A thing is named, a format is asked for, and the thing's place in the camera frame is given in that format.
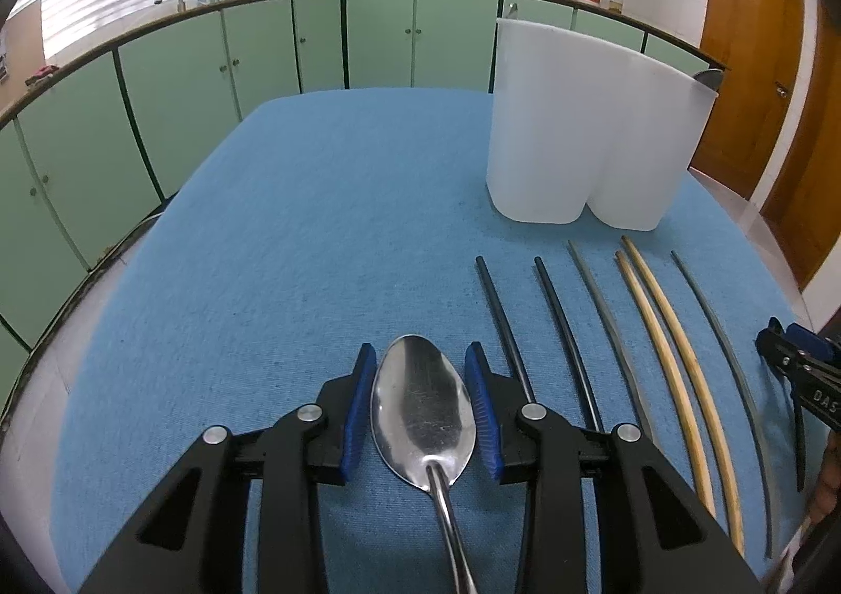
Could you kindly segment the right hand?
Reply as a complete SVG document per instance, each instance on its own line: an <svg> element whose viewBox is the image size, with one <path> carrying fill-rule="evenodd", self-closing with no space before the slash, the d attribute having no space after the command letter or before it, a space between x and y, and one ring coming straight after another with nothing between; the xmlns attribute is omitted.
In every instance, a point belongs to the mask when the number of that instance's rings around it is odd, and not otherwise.
<svg viewBox="0 0 841 594"><path fill-rule="evenodd" d="M808 502L808 518L813 524L823 521L837 507L841 487L839 453L841 453L839 434L831 431L828 433L827 446L825 446L823 461L815 480L813 494Z"/></svg>

